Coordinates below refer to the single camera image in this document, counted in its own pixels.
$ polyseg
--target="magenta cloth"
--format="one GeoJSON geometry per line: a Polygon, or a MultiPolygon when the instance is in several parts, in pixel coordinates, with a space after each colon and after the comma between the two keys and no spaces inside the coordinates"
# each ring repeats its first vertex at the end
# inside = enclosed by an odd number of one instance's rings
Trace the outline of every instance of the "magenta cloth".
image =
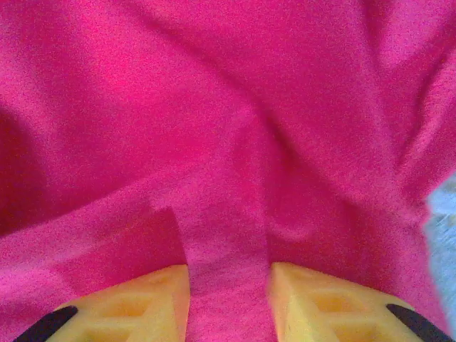
{"type": "Polygon", "coordinates": [[[0,341],[179,235],[188,341],[274,341],[270,261],[446,329],[422,224],[456,165],[455,5],[3,1],[0,341]]]}

